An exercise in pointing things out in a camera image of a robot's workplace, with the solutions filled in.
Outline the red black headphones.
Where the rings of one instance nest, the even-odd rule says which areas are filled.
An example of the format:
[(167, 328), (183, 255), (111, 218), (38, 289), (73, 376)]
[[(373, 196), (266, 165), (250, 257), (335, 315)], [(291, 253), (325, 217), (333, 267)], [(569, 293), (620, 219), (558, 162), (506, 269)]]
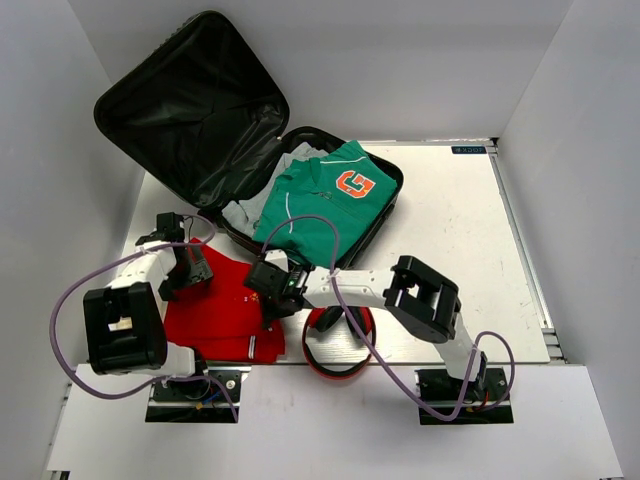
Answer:
[(306, 317), (301, 349), (307, 365), (329, 380), (349, 380), (370, 363), (372, 354), (340, 306), (314, 308)]

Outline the red polo shirt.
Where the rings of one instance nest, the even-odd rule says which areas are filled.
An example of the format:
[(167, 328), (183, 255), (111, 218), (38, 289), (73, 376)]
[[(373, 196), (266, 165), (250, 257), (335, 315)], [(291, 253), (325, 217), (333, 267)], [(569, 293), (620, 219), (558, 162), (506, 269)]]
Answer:
[(243, 280), (250, 265), (201, 249), (213, 279), (177, 293), (167, 306), (167, 340), (196, 349), (207, 361), (272, 364), (285, 354), (277, 321), (263, 326), (260, 297)]

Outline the grey zip hoodie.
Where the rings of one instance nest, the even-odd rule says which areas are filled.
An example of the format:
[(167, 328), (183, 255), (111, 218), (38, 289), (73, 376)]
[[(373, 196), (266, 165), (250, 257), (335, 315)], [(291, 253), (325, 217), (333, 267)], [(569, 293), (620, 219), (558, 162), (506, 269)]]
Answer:
[(222, 210), (223, 218), (233, 229), (252, 238), (275, 180), (291, 166), (294, 160), (306, 162), (311, 158), (321, 158), (327, 154), (327, 151), (316, 149), (307, 142), (300, 144), (291, 153), (282, 154), (267, 184), (247, 200), (230, 201)]

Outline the green jacket with orange letter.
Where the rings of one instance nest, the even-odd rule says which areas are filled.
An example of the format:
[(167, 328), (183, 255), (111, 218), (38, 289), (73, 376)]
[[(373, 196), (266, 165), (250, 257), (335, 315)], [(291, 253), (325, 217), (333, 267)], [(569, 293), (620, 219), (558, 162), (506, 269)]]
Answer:
[(340, 236), (337, 256), (342, 257), (369, 231), (397, 187), (356, 141), (321, 157), (294, 159), (276, 177), (252, 239), (327, 268), (334, 234), (311, 217), (319, 215), (334, 224)]

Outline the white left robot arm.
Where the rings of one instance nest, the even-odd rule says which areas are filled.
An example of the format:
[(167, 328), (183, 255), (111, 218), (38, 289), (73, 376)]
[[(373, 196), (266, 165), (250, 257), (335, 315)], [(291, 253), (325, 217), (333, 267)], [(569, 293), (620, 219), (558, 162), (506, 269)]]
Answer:
[(187, 247), (186, 218), (156, 216), (155, 229), (136, 243), (137, 258), (104, 288), (83, 298), (89, 362), (99, 375), (146, 374), (177, 377), (188, 398), (211, 387), (211, 374), (198, 366), (196, 350), (168, 340), (164, 320), (178, 292), (209, 286), (214, 274), (201, 246)]

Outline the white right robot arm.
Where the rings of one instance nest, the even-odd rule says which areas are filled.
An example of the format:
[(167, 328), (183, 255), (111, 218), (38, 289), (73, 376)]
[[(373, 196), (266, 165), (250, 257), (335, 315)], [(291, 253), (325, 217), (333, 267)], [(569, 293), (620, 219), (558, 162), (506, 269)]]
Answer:
[(272, 250), (251, 265), (244, 285), (278, 318), (341, 304), (384, 309), (413, 337), (435, 346), (459, 396), (475, 398), (488, 385), (486, 359), (473, 349), (462, 319), (458, 286), (413, 256), (383, 270), (330, 271), (291, 267), (282, 250)]

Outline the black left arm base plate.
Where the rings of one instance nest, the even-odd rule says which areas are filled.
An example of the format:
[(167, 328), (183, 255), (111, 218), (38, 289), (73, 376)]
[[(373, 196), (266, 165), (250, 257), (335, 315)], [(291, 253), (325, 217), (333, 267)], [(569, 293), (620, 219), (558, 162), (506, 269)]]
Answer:
[[(223, 384), (236, 414), (249, 366), (210, 366), (208, 374)], [(220, 387), (206, 380), (154, 386), (146, 409), (147, 423), (234, 424), (235, 417)]]

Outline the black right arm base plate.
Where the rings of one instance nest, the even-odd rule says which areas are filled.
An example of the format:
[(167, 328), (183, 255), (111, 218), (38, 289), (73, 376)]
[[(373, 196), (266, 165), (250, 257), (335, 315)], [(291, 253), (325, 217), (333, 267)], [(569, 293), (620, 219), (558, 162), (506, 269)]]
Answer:
[[(458, 400), (461, 380), (451, 379), (445, 369), (419, 369), (415, 371), (416, 388), (422, 401), (442, 415), (450, 415)], [(510, 397), (494, 409), (494, 405), (507, 391), (507, 377), (503, 368), (488, 368), (483, 387), (470, 383), (458, 416), (451, 422), (443, 422), (420, 408), (419, 423), (432, 425), (497, 425), (513, 424), (514, 416)]]

